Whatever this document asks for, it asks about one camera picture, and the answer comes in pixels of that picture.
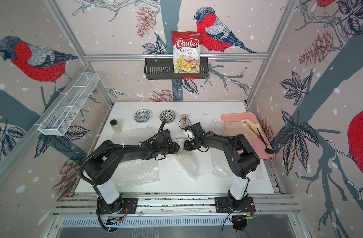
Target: patterned wall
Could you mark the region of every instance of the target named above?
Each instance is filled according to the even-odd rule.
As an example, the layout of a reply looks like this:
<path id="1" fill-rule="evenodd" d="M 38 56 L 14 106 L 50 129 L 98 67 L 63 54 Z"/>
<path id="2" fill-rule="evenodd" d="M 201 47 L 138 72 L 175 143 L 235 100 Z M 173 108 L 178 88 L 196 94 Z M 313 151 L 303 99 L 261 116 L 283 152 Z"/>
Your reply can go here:
<path id="1" fill-rule="evenodd" d="M 205 31 L 206 27 L 210 27 L 210 31 L 203 34 L 202 53 L 266 52 L 286 2 L 58 1 L 81 47 L 89 55 L 171 54 L 171 31 Z M 162 98 L 159 101 L 165 98 L 243 101 L 247 99 L 260 65 L 261 60 L 211 60 L 207 80 L 147 82 L 142 77 L 144 62 L 93 63 L 96 71 L 106 75 L 102 78 L 108 88 L 125 94 L 115 93 L 116 101 L 146 101 L 152 97 Z"/>
<path id="2" fill-rule="evenodd" d="M 74 55 L 42 1 L 0 1 L 0 164 L 81 69 Z M 41 235 L 107 111 L 95 89 L 65 136 L 33 141 L 0 185 L 0 237 Z"/>
<path id="3" fill-rule="evenodd" d="M 301 1 L 251 105 L 312 237 L 363 237 L 363 1 Z"/>

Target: spoon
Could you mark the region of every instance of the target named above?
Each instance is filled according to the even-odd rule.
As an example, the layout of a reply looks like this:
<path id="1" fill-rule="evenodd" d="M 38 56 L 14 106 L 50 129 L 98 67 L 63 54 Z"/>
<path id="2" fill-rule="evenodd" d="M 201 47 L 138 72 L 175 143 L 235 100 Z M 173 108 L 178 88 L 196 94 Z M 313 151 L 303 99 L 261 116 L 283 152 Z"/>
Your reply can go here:
<path id="1" fill-rule="evenodd" d="M 268 144 L 266 143 L 266 141 L 264 140 L 264 138 L 263 138 L 263 136 L 262 136 L 262 134 L 260 133 L 260 130 L 258 130 L 258 128 L 257 128 L 257 131 L 258 131 L 258 133 L 260 134 L 260 136 L 261 136 L 261 140 L 262 140 L 262 142 L 265 144 L 265 146 L 266 146 L 266 149 L 265 149 L 265 152 L 266 153 L 268 153 L 268 154 L 274 154 L 274 150 L 272 150 L 272 149 L 270 149 L 270 148 L 268 148 Z"/>

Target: small ceramic bowl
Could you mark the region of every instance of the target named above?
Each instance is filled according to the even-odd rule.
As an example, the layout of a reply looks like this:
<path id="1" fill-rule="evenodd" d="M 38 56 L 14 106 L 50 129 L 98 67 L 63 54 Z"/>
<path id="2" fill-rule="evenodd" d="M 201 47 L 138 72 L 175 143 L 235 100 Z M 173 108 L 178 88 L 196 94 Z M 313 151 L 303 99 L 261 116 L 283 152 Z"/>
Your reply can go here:
<path id="1" fill-rule="evenodd" d="M 165 110 L 165 111 L 161 112 L 159 115 L 160 121 L 165 120 L 166 123 L 172 122 L 173 120 L 175 120 L 175 117 L 176 117 L 175 112 L 173 112 L 171 110 Z"/>
<path id="2" fill-rule="evenodd" d="M 150 119 L 150 112 L 147 110 L 139 110 L 134 114 L 134 121 L 139 123 L 145 123 Z"/>

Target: black metal basket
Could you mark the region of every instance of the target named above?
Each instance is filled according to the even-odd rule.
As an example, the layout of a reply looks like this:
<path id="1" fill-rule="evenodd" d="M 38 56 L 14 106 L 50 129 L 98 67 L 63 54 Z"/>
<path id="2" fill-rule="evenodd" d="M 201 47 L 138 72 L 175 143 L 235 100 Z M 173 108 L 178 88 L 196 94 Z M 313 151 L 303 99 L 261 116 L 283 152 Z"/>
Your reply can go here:
<path id="1" fill-rule="evenodd" d="M 208 58 L 200 58 L 200 73 L 174 73 L 173 58 L 146 58 L 145 75 L 152 79 L 206 79 L 208 77 Z"/>

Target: glass jar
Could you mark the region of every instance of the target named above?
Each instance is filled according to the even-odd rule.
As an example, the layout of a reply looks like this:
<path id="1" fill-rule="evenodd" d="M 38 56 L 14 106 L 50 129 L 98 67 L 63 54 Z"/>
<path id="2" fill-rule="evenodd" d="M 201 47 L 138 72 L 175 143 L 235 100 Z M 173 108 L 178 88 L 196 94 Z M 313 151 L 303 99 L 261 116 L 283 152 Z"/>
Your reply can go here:
<path id="1" fill-rule="evenodd" d="M 120 133 L 122 131 L 121 125 L 118 123 L 117 120 L 113 119 L 110 121 L 110 125 L 115 133 Z"/>

